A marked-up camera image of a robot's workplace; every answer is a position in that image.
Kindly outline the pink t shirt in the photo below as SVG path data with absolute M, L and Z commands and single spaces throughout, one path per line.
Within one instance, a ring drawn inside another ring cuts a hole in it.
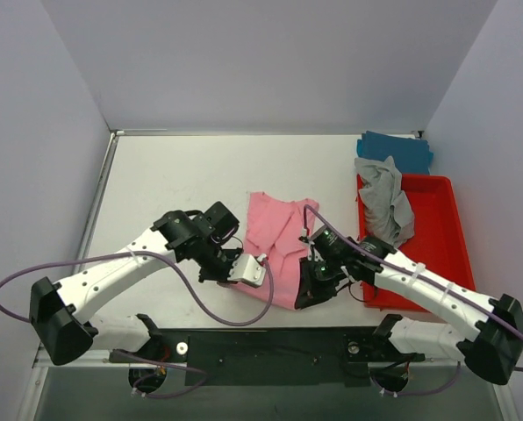
M 275 284 L 273 304 L 287 310 L 295 309 L 300 287 L 299 260 L 308 256 L 299 237 L 304 228 L 312 230 L 315 222 L 312 214 L 304 215 L 306 205 L 319 209 L 319 203 L 310 198 L 284 202 L 264 192 L 249 197 L 244 251 L 267 256 Z

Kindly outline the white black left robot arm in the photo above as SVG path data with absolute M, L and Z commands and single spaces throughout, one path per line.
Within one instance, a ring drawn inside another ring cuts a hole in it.
M 29 319 L 52 363 L 69 364 L 90 349 L 120 349 L 142 361 L 162 358 L 166 347 L 149 316 L 109 320 L 98 311 L 137 282 L 183 260 L 198 264 L 201 281 L 260 284 L 264 270 L 256 258 L 223 247 L 238 227 L 238 219 L 221 202 L 205 212 L 172 210 L 118 257 L 57 282 L 35 282 Z

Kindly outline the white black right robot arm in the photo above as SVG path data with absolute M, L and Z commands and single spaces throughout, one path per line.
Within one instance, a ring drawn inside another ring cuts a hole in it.
M 428 270 L 397 248 L 368 236 L 356 243 L 321 226 L 300 241 L 319 254 L 307 270 L 317 283 L 339 278 L 364 282 L 393 292 L 439 318 L 421 322 L 398 314 L 376 328 L 376 355 L 392 359 L 416 353 L 434 359 L 462 362 L 483 380 L 506 385 L 523 353 L 523 309 L 516 298 L 499 298 L 464 288 Z

